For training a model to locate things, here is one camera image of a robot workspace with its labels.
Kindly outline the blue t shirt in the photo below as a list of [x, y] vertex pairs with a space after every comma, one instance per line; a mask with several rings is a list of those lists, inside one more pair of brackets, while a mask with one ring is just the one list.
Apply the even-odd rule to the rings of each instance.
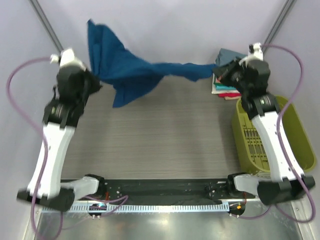
[[92, 73], [113, 86], [114, 108], [121, 108], [154, 90], [165, 76], [197, 82], [213, 75], [216, 64], [150, 63], [131, 53], [104, 24], [87, 21], [87, 43]]

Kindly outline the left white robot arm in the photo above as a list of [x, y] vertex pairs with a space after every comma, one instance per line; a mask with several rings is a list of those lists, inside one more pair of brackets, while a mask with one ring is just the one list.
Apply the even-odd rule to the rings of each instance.
[[42, 132], [47, 143], [41, 145], [34, 174], [17, 199], [67, 212], [74, 201], [90, 195], [101, 200], [106, 194], [104, 178], [94, 174], [61, 182], [69, 143], [84, 113], [89, 96], [102, 87], [100, 81], [80, 64], [61, 64], [56, 75], [54, 96], [45, 106]]

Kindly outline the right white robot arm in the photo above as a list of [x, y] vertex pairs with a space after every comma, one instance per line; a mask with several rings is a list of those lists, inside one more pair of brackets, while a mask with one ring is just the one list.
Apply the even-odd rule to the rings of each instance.
[[229, 175], [226, 194], [237, 198], [247, 192], [267, 206], [310, 196], [315, 180], [306, 176], [298, 164], [282, 125], [281, 108], [276, 97], [267, 91], [269, 64], [260, 59], [234, 59], [212, 71], [223, 85], [236, 88], [241, 94], [242, 108], [259, 135], [270, 169], [269, 178]]

